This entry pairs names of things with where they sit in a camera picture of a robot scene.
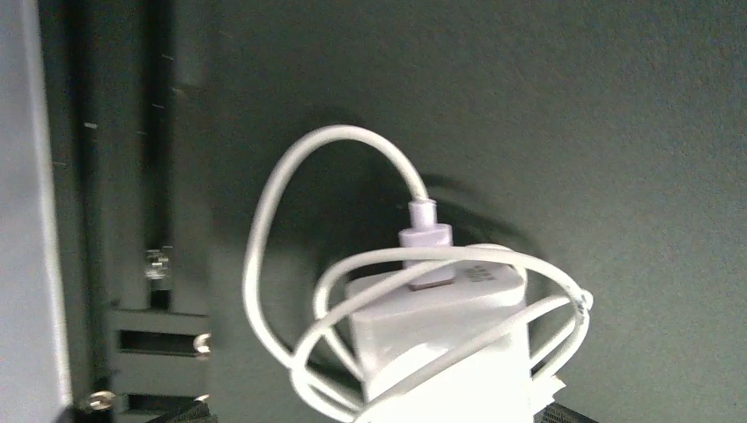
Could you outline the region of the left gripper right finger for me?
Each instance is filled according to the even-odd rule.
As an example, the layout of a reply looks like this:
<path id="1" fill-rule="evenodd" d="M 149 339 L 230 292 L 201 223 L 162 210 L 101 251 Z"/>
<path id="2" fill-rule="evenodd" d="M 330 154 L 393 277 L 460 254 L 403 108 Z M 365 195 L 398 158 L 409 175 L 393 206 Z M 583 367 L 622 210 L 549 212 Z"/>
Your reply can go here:
<path id="1" fill-rule="evenodd" d="M 598 423 L 575 410 L 553 403 L 539 412 L 539 423 Z"/>

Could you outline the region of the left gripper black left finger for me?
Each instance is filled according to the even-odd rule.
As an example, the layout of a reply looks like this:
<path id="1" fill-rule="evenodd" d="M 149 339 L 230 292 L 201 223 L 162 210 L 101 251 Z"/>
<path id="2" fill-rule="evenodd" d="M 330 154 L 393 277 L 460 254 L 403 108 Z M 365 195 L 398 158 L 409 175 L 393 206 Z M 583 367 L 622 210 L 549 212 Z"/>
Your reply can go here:
<path id="1" fill-rule="evenodd" d="M 189 404 L 167 412 L 146 423 L 217 423 L 218 418 L 211 413 L 204 401 L 193 401 Z"/>

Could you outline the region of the white charger with cable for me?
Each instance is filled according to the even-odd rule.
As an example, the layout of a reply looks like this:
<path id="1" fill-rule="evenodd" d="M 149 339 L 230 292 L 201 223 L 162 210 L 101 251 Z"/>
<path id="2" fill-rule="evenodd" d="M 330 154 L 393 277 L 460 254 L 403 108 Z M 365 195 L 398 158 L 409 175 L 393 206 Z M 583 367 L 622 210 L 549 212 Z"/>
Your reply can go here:
<path id="1" fill-rule="evenodd" d="M 330 266 L 314 320 L 294 347 L 267 323 L 260 280 L 288 182 L 319 148 L 355 141 L 381 153 L 410 192 L 396 248 Z M 331 125 L 297 140 L 255 210 L 241 285 L 246 318 L 288 372 L 296 395 L 338 422 L 530 422 L 564 386 L 558 371 L 588 334 L 591 292 L 538 257 L 480 243 L 456 246 L 421 175 L 386 138 Z"/>

